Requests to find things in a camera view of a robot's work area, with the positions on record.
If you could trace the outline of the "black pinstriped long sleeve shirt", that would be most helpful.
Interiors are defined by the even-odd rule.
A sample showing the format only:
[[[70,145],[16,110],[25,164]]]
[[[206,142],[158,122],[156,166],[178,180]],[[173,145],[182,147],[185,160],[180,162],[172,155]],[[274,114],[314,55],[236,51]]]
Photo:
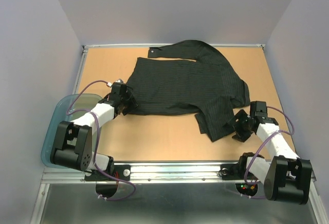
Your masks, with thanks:
[[[212,142],[233,130],[225,124],[235,108],[250,105],[249,88],[216,48],[197,40],[151,47],[138,58],[127,81],[138,107],[135,115],[194,114]]]

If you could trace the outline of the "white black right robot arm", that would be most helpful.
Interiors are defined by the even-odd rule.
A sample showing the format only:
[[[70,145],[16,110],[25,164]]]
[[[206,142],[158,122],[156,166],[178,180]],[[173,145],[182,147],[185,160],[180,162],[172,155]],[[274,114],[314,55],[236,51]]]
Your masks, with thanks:
[[[262,144],[255,153],[244,153],[235,164],[223,164],[218,175],[226,181],[237,181],[238,194],[249,199],[267,199],[304,205],[308,202],[312,164],[301,159],[284,138],[294,130],[280,129],[268,115],[266,102],[253,101],[250,111],[240,110],[227,127],[233,138],[245,142],[255,134]]]

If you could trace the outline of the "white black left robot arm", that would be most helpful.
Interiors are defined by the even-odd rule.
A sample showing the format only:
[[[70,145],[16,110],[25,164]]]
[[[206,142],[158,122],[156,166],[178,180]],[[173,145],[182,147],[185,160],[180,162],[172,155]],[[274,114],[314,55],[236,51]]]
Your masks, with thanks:
[[[113,158],[97,153],[100,128],[118,115],[127,115],[138,107],[132,89],[121,79],[114,83],[104,80],[110,89],[96,106],[72,121],[57,126],[50,153],[50,162],[70,169],[91,172],[97,170],[104,180],[114,175]]]

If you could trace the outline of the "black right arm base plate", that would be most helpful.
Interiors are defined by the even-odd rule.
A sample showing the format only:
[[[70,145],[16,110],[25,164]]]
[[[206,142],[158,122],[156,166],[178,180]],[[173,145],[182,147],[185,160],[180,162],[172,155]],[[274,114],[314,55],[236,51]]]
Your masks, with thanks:
[[[270,164],[268,162],[254,162],[248,172],[247,182],[264,182]],[[222,164],[218,172],[223,180],[245,180],[245,171],[248,168],[242,167],[238,163]]]

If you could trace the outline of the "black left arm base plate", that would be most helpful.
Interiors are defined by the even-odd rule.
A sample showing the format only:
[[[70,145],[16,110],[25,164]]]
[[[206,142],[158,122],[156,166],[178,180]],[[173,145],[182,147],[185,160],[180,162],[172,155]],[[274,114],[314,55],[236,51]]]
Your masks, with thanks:
[[[112,173],[112,176],[115,178],[130,181],[131,166],[129,164],[114,165],[113,168],[107,173]],[[112,181],[112,179],[108,178],[107,176],[104,176],[98,170],[92,170],[89,176],[84,176],[84,180],[87,182]]]

